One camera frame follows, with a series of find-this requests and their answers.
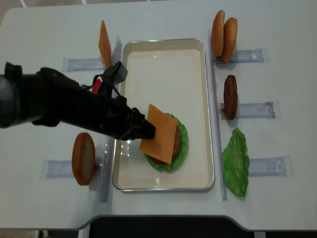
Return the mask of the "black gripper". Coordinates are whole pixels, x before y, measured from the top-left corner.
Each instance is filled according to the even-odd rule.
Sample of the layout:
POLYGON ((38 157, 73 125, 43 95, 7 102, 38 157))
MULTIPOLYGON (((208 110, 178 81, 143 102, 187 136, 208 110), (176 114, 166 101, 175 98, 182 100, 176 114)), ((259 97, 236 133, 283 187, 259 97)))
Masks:
POLYGON ((156 128, 122 98, 107 97, 97 117, 95 131, 119 140, 133 140, 153 139, 156 128))

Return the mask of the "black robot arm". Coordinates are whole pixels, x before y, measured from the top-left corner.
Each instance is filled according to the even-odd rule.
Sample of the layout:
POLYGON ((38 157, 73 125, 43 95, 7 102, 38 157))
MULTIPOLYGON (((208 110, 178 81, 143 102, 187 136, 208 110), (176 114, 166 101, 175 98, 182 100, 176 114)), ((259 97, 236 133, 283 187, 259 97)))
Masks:
POLYGON ((8 128, 31 122, 55 127, 60 122, 111 136, 119 140, 152 139, 155 127, 137 108, 127 105, 115 84, 124 80, 127 69, 121 62, 100 74, 98 93, 63 73, 43 67, 24 74, 20 65, 9 62, 0 76, 0 126, 8 128))

